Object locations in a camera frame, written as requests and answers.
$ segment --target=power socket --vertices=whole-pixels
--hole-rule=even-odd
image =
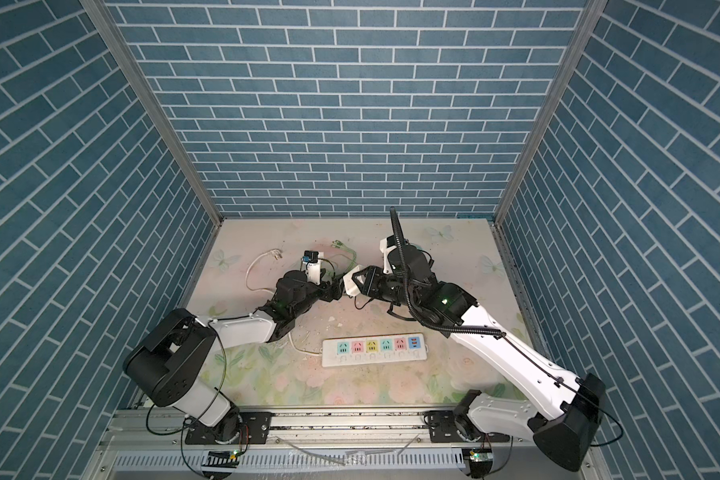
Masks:
[[[360,336],[322,341],[323,366],[426,360],[423,333]]]

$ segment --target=floral tablecloth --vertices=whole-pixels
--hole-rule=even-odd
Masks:
[[[434,258],[440,280],[459,284],[519,338],[528,333],[485,220],[402,219],[410,242]],[[262,258],[250,274],[251,287],[274,287],[277,279],[298,269],[304,250],[325,252],[343,272],[354,250],[357,263],[381,265],[378,245],[392,234],[385,219],[227,220],[192,294],[187,309],[198,315],[230,316],[253,311],[270,297],[244,285],[246,269],[262,252],[279,248],[284,258]],[[334,247],[340,240],[346,247]],[[357,299],[358,306],[365,297]],[[523,398],[489,364],[438,332],[396,320],[388,304],[371,302],[357,310],[343,297],[317,302],[300,316],[293,340],[302,350],[319,352],[322,341],[347,336],[423,332],[424,361],[323,368],[319,356],[295,351],[288,338],[226,349],[223,392],[241,406],[389,405],[457,402],[469,389],[494,396]],[[218,385],[223,356],[206,360],[201,377]]]

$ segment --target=white robotic arm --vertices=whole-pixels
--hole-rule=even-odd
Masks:
[[[527,401],[470,391],[454,410],[465,438],[499,432],[533,440],[549,458],[571,471],[580,467],[600,425],[605,385],[548,360],[502,327],[475,298],[453,283],[438,281],[434,261],[402,238],[392,212],[394,235],[382,240],[384,267],[355,267],[333,282],[321,280],[322,253],[307,251],[304,271],[278,280],[274,297],[254,312],[232,318],[193,316],[174,310],[126,358],[124,370],[158,406],[174,406],[211,427],[220,442],[239,431],[239,409],[198,378],[214,351],[281,339],[317,300],[362,293],[406,305],[424,327],[442,332],[476,352],[527,397]]]

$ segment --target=black cable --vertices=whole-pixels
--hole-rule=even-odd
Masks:
[[[432,284],[429,283],[428,281],[426,281],[426,282],[419,282],[418,280],[413,280],[412,278],[411,278],[409,281],[411,282],[411,284],[413,284],[413,285],[415,285],[415,286],[423,286],[423,287],[430,287],[430,286],[432,286]]]
[[[240,453],[237,454],[237,457],[241,457],[244,453],[248,452],[248,446],[251,444],[250,441],[250,429],[248,428],[248,425],[246,425],[246,449],[240,449]]]
[[[322,260],[324,262],[328,262],[333,267],[333,278],[336,278],[336,274],[338,273],[338,269],[336,268],[336,264],[328,260],[327,258],[318,258],[318,260]]]
[[[405,263],[405,254],[403,252],[403,230],[400,226],[400,219],[398,218],[398,213],[394,209],[393,206],[389,207],[389,216],[392,220],[392,233],[394,235],[394,244],[398,248],[398,253],[400,255],[400,264],[402,267],[402,282],[403,282],[403,293],[405,294],[405,302],[408,305],[408,310],[411,312],[411,316],[416,319],[419,323],[422,324],[422,326],[429,328],[431,330],[436,330],[439,332],[449,332],[449,333],[470,333],[475,335],[490,335],[496,338],[496,340],[504,339],[509,343],[515,350],[517,350],[522,356],[526,358],[531,364],[536,366],[539,370],[544,372],[549,378],[554,379],[557,383],[564,386],[565,388],[571,390],[575,395],[580,396],[583,398],[587,403],[592,405],[594,408],[597,408],[600,412],[605,414],[608,418],[613,420],[615,424],[619,427],[620,433],[617,437],[603,443],[595,443],[590,445],[590,447],[605,447],[608,446],[614,442],[619,441],[622,437],[624,437],[624,427],[621,425],[621,423],[616,420],[614,416],[612,416],[607,411],[600,408],[599,405],[597,405],[595,402],[589,400],[584,395],[579,393],[577,390],[574,390],[570,386],[566,385],[565,382],[563,382],[563,379],[558,379],[557,377],[553,376],[551,373],[549,373],[547,370],[541,368],[534,360],[532,360],[528,355],[525,354],[520,348],[518,348],[517,345],[509,341],[507,338],[507,333],[505,331],[499,330],[499,329],[491,329],[487,327],[463,327],[463,326],[442,326],[437,323],[431,322],[430,320],[426,320],[423,315],[416,310],[413,302],[411,301],[411,293],[408,290],[409,285],[409,278],[408,278],[408,264]]]
[[[240,320],[241,318],[248,318],[251,314],[240,315],[240,316],[219,316],[216,320]]]
[[[186,418],[185,418],[184,420],[185,420],[185,421],[184,421],[184,423],[183,423],[182,430],[183,430],[184,428],[189,428],[190,426],[194,425],[194,422],[192,422],[192,423],[186,423]],[[205,480],[209,480],[207,476],[201,474],[200,472],[198,472],[197,470],[195,470],[194,468],[192,468],[192,467],[190,466],[190,463],[186,460],[186,456],[184,456],[184,436],[183,436],[183,435],[179,435],[179,451],[181,452],[181,459],[182,459],[182,461],[184,462],[184,465],[185,465],[189,470],[191,470],[193,474],[195,474],[195,475],[197,475],[197,476],[199,476],[199,477],[202,477],[202,478],[204,478]]]
[[[248,317],[248,315],[241,316],[240,318],[246,318],[246,317]],[[216,401],[216,398],[219,396],[219,392],[221,391],[221,387],[224,385],[224,379],[226,378],[226,352],[224,351],[224,345],[221,343],[221,337],[219,336],[219,332],[217,332],[216,329],[213,328],[213,327],[210,327],[210,328],[211,328],[211,330],[213,330],[213,333],[216,334],[216,339],[219,341],[219,345],[221,346],[221,353],[222,353],[222,355],[224,355],[224,369],[222,370],[222,377],[221,377],[221,381],[219,382],[219,388],[216,389],[216,394],[214,394],[213,399],[211,400],[211,403],[208,404],[208,406],[206,407],[205,410],[202,411],[202,413],[200,414],[200,416],[198,416],[197,418],[195,418],[195,421],[192,422],[189,426],[193,426],[193,425],[195,425],[196,423],[198,423],[198,422],[200,421],[200,418],[201,418],[203,415],[205,415],[206,412],[208,412],[208,410],[210,410],[211,406],[212,406],[213,403]],[[145,418],[145,420],[144,420],[144,426],[146,427],[146,430],[147,430],[149,433],[151,433],[152,435],[157,435],[157,436],[171,436],[171,435],[175,435],[175,434],[177,434],[177,433],[183,432],[184,429],[186,428],[185,426],[182,426],[182,427],[179,428],[178,430],[173,430],[172,432],[163,432],[163,433],[155,432],[152,428],[150,428],[150,414],[152,413],[152,408],[155,408],[155,404],[154,404],[154,403],[152,404],[152,406],[150,407],[150,409],[146,411],[146,418]]]
[[[521,348],[519,348],[517,345],[515,345],[514,343],[512,343],[511,341],[509,341],[509,339],[508,339],[506,336],[504,337],[504,340],[506,340],[507,343],[509,343],[509,344],[512,346],[512,348],[514,348],[514,349],[517,350],[522,356],[524,356],[525,359],[528,360],[533,366],[535,366],[536,368],[538,368],[538,370],[541,370],[542,372],[544,372],[545,375],[547,375],[549,378],[555,380],[556,383],[559,383],[560,385],[564,386],[565,388],[571,390],[575,395],[578,395],[579,397],[583,398],[587,403],[589,403],[590,405],[592,405],[594,408],[597,408],[597,409],[600,410],[603,414],[605,414],[605,416],[607,416],[608,418],[610,418],[611,420],[613,420],[614,423],[616,424],[616,426],[619,427],[620,432],[619,432],[619,435],[618,435],[618,436],[616,436],[615,438],[612,438],[611,440],[608,440],[607,442],[603,442],[603,443],[593,443],[592,445],[590,445],[590,447],[605,447],[605,446],[608,446],[608,445],[610,445],[610,444],[612,444],[612,443],[618,442],[619,440],[621,440],[622,437],[624,437],[624,427],[621,425],[621,422],[619,422],[618,420],[616,420],[616,418],[615,418],[613,415],[611,415],[610,413],[608,413],[608,411],[602,409],[599,405],[597,405],[597,404],[596,404],[595,402],[593,402],[592,400],[586,398],[584,395],[582,395],[582,394],[581,394],[580,392],[578,392],[577,390],[574,390],[572,387],[568,386],[568,385],[566,384],[566,382],[563,381],[563,378],[562,378],[562,377],[556,377],[556,376],[552,375],[551,373],[549,373],[547,370],[545,370],[543,367],[541,367],[538,363],[536,363],[534,360],[532,360]]]
[[[434,265],[434,259],[432,259],[432,254],[427,252],[426,250],[422,250],[421,248],[418,249],[418,251],[422,252],[423,254],[426,254],[429,256],[429,261],[427,262],[427,265],[429,265],[429,268],[432,268],[432,265]]]
[[[390,302],[390,303],[389,303],[389,310],[387,310],[387,314],[388,314],[388,315],[393,316],[393,317],[396,318],[396,319],[405,320],[406,322],[415,322],[415,321],[416,321],[416,319],[413,319],[413,318],[411,318],[410,316],[398,315],[397,313],[393,312],[393,311],[392,311],[392,308],[393,308],[393,307],[394,307],[394,303]]]
[[[222,386],[224,386],[224,379],[226,378],[226,352],[224,351],[224,344],[223,344],[222,341],[221,341],[221,337],[219,336],[219,332],[217,332],[216,329],[213,328],[213,327],[211,327],[211,326],[210,326],[210,328],[211,328],[211,330],[213,330],[213,333],[216,335],[216,339],[219,341],[219,345],[221,346],[221,353],[222,353],[222,355],[223,355],[223,357],[224,357],[224,368],[223,368],[223,370],[222,370],[221,381],[219,382],[219,388],[216,389],[216,393],[213,395],[213,398],[211,399],[211,402],[208,404],[208,406],[206,407],[206,409],[203,410],[202,413],[201,413],[197,418],[195,418],[192,422],[187,423],[187,422],[186,422],[186,418],[184,418],[184,419],[182,420],[182,426],[181,426],[181,428],[179,428],[178,430],[174,430],[173,432],[158,433],[158,432],[155,432],[152,428],[150,428],[150,412],[152,412],[152,408],[154,408],[154,406],[155,406],[154,403],[152,404],[152,406],[150,407],[150,409],[147,410],[147,412],[146,412],[146,420],[144,421],[146,430],[147,430],[149,433],[151,433],[152,435],[157,435],[157,436],[169,436],[169,435],[175,435],[175,434],[178,433],[178,434],[179,434],[179,450],[181,451],[181,459],[183,460],[184,465],[185,465],[189,470],[191,470],[192,473],[194,473],[195,475],[199,475],[199,476],[203,477],[205,480],[208,480],[208,477],[205,476],[205,475],[202,475],[202,474],[198,473],[194,468],[192,468],[192,467],[190,466],[190,464],[188,463],[188,461],[186,460],[186,457],[184,456],[184,435],[183,435],[183,433],[184,433],[184,430],[186,430],[187,428],[190,428],[190,427],[192,427],[193,425],[195,425],[196,423],[198,423],[198,422],[200,421],[200,419],[202,418],[202,416],[204,416],[204,415],[206,414],[206,412],[208,412],[208,410],[213,406],[213,403],[216,401],[216,398],[217,398],[217,397],[219,396],[219,394],[221,393],[221,388],[222,388]]]
[[[398,213],[393,206],[389,207],[389,216],[392,220],[392,233],[394,235],[394,244],[398,248],[398,254],[400,255],[400,264],[402,268],[402,282],[403,282],[403,293],[405,294],[405,303],[408,306],[408,311],[411,312],[411,316],[424,327],[438,332],[448,333],[472,333],[475,335],[491,335],[497,338],[506,335],[502,330],[491,329],[487,327],[476,327],[476,326],[443,326],[437,323],[431,322],[423,317],[423,315],[416,310],[413,302],[411,301],[411,292],[409,291],[410,279],[408,278],[408,264],[405,262],[405,253],[403,251],[403,230],[400,226],[400,219]]]
[[[428,422],[426,415],[422,415],[422,420],[424,421],[424,424],[427,426],[427,428],[437,428],[437,427],[440,427],[440,422],[436,422],[436,423],[430,423],[430,422]]]
[[[369,304],[370,302],[373,302],[373,298],[368,299],[368,301],[365,302],[365,303],[363,303],[362,306],[358,306],[358,298],[355,297],[355,308],[356,308],[357,310],[363,310],[363,309],[365,308],[365,306],[366,306],[367,304]]]
[[[493,470],[492,472],[489,472],[489,473],[486,473],[485,475],[483,475],[483,478],[485,478],[485,477],[487,477],[487,476],[489,476],[489,475],[493,475],[493,474],[495,474],[495,473],[499,473],[499,472],[501,472],[502,470],[504,470],[504,467],[507,466],[507,464],[509,463],[509,459],[512,457],[512,445],[513,445],[513,444],[514,444],[514,437],[509,437],[509,454],[507,455],[507,459],[504,460],[504,463],[503,463],[499,468]]]

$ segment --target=blue tile wall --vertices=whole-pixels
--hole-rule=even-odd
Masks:
[[[505,228],[613,476],[720,478],[720,2],[608,2]]]
[[[585,1],[234,3],[107,3],[225,216],[491,216]]]
[[[0,2],[1,479],[80,477],[210,229],[78,1]]]

